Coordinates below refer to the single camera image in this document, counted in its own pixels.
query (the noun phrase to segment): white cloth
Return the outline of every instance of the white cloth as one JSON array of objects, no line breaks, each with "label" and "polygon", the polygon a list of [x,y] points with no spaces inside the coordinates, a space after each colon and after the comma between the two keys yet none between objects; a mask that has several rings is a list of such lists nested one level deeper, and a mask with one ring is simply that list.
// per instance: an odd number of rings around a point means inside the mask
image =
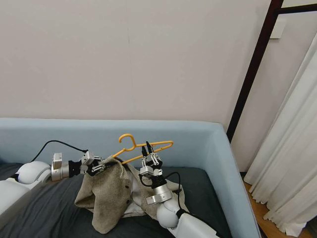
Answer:
[{"label": "white cloth", "polygon": [[317,215],[317,35],[244,180],[287,235]]}]

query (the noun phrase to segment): orange plastic hanger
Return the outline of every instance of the orange plastic hanger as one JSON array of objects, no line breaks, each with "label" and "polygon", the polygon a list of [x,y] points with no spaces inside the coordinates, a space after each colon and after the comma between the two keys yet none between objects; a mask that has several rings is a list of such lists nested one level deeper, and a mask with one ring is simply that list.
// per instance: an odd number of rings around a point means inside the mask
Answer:
[{"label": "orange plastic hanger", "polygon": [[[134,137],[133,137],[133,135],[131,135],[131,134],[123,134],[122,136],[120,136],[120,137],[119,137],[119,143],[121,143],[121,142],[122,142],[122,139],[125,138],[125,137],[130,137],[130,138],[131,138],[133,146],[132,146],[131,148],[129,148],[129,149],[123,148],[123,149],[120,150],[119,152],[115,153],[115,154],[113,155],[114,158],[117,157],[118,155],[122,154],[123,152],[132,151],[132,150],[134,150],[134,149],[137,148],[137,147],[146,146],[146,143],[144,143],[144,144],[136,144],[136,143],[135,143],[135,140],[134,140]],[[161,148],[159,148],[159,149],[154,150],[154,153],[156,153],[156,152],[158,152],[158,151],[161,151],[161,150],[165,150],[165,149],[167,149],[167,148],[169,148],[169,147],[172,147],[173,144],[174,144],[174,142],[173,142],[172,140],[158,141],[158,142],[150,142],[150,145],[152,145],[152,146],[162,145],[162,144],[169,144],[169,145],[166,145],[166,146],[163,146],[163,147],[161,147]],[[139,156],[134,157],[134,158],[132,158],[132,159],[123,161],[122,164],[124,165],[124,164],[126,164],[126,163],[130,163],[130,162],[132,162],[132,161],[134,161],[134,160],[137,160],[137,159],[140,159],[140,158],[142,158],[142,157],[143,157],[143,155],[139,155]]]}]

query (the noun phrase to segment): dark wooden frame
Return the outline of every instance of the dark wooden frame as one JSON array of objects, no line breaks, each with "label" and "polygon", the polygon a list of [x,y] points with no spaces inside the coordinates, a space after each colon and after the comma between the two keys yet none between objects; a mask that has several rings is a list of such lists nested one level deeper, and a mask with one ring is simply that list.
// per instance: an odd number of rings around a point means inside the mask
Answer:
[{"label": "dark wooden frame", "polygon": [[309,4],[303,6],[293,6],[293,7],[282,7],[284,0],[271,0],[268,7],[268,11],[260,32],[258,42],[254,49],[247,74],[245,76],[242,88],[234,108],[231,121],[227,130],[227,136],[231,142],[234,132],[237,128],[239,119],[241,117],[244,105],[247,101],[249,92],[252,88],[252,84],[257,75],[258,69],[260,67],[263,55],[265,53],[268,41],[270,39],[271,33],[273,31],[274,25],[276,23],[279,14],[289,14],[298,12],[308,12],[317,11],[317,4]]}]

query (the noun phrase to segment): light switch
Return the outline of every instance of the light switch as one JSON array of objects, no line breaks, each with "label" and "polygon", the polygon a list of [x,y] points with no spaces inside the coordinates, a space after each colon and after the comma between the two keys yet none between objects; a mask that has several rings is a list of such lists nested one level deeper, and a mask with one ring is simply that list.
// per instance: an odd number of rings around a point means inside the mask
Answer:
[{"label": "light switch", "polygon": [[285,26],[286,26],[286,19],[278,18],[274,25],[270,39],[280,39],[282,37]]}]

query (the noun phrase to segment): hanger hook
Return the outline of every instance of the hanger hook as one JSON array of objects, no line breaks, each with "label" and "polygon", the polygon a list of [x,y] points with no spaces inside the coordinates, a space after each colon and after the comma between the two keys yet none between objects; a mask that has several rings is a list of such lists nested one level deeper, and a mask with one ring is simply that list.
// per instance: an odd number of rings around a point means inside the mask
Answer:
[{"label": "hanger hook", "polygon": [[119,137],[119,143],[121,143],[122,139],[125,138],[125,137],[130,137],[131,138],[133,146],[130,149],[123,148],[121,151],[123,152],[123,151],[134,150],[137,145],[135,143],[133,135],[131,135],[131,134],[123,134],[122,136],[120,136]]}]

